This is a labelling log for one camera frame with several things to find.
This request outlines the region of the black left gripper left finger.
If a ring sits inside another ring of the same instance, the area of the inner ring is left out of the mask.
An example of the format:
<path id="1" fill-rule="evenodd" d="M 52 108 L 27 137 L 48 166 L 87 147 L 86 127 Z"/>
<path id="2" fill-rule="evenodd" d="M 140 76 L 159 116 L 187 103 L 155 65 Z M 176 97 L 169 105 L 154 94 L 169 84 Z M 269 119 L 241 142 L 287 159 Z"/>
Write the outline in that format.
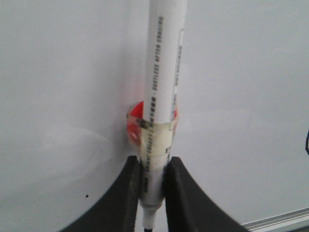
<path id="1" fill-rule="evenodd" d="M 108 191 L 64 232 L 133 232 L 140 192 L 140 164 L 129 156 Z"/>

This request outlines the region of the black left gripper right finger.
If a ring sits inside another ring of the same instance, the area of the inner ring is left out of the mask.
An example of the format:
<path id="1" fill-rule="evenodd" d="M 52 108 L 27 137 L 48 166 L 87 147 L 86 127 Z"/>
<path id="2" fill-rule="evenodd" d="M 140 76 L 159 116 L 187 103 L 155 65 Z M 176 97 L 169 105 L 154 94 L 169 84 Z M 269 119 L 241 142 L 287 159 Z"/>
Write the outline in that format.
<path id="1" fill-rule="evenodd" d="M 167 166 L 165 199 L 170 232 L 245 232 L 199 187 L 179 157 Z"/>

